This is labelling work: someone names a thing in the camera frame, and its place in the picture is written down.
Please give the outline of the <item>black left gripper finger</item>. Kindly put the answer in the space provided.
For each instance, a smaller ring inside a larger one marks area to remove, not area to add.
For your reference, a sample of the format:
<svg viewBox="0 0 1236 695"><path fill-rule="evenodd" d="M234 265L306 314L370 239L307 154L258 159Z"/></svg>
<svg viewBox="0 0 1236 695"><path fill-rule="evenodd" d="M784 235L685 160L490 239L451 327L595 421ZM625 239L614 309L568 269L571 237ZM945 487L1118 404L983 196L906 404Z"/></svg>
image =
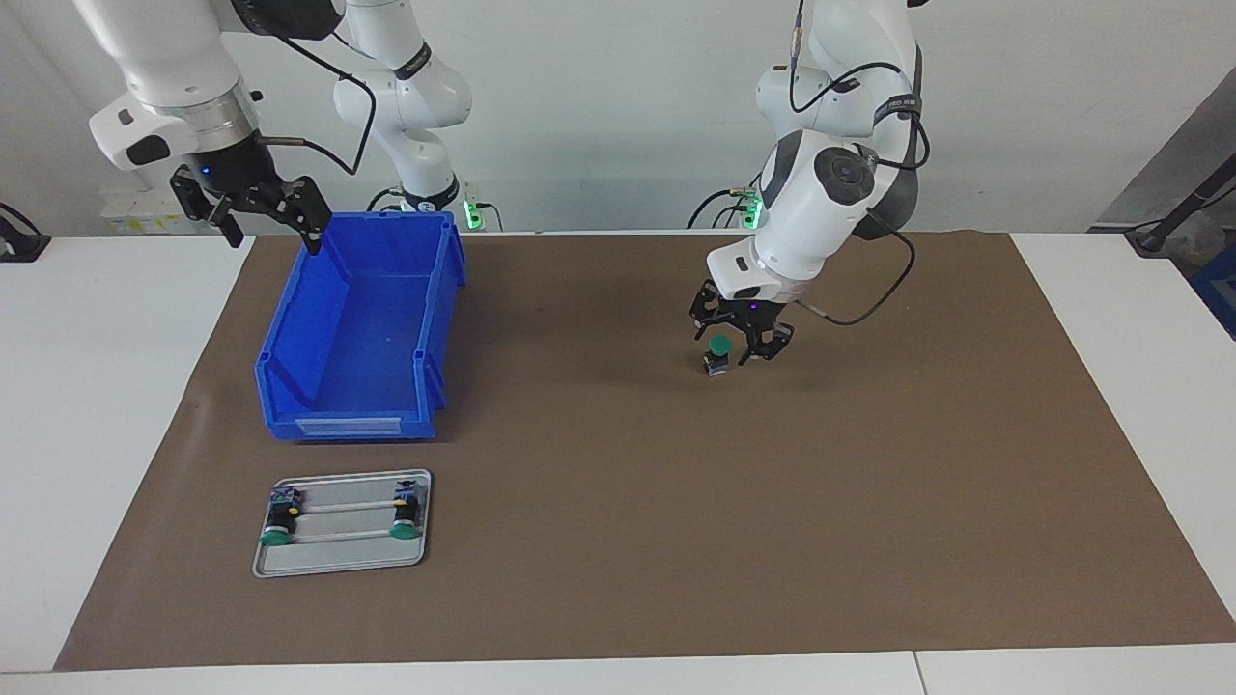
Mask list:
<svg viewBox="0 0 1236 695"><path fill-rule="evenodd" d="M693 343L700 343L706 331L716 324L719 312L721 296L716 291L714 281L706 279L693 296L688 317L693 322Z"/></svg>
<svg viewBox="0 0 1236 695"><path fill-rule="evenodd" d="M753 359L761 361L770 361L777 356L791 343L795 328L790 324L774 324L772 330L763 331L758 330L758 326L750 326L744 330L744 338L747 341L745 351L738 360L739 366L744 366L747 361Z"/></svg>

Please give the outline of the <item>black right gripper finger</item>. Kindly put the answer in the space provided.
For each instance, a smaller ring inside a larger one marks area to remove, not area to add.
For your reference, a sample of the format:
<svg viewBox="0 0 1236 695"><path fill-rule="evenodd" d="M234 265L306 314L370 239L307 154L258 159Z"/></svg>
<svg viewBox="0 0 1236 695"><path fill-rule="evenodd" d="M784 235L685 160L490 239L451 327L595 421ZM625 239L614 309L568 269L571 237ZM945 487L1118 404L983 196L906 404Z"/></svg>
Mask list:
<svg viewBox="0 0 1236 695"><path fill-rule="evenodd" d="M234 199L222 193L208 192L190 169L176 169L171 176L171 189L185 219L204 223L239 249L243 242L243 231L234 216Z"/></svg>
<svg viewBox="0 0 1236 695"><path fill-rule="evenodd" d="M310 256L321 252L323 235L331 221L332 210L311 177L282 181L274 198L273 216L283 226L295 230Z"/></svg>

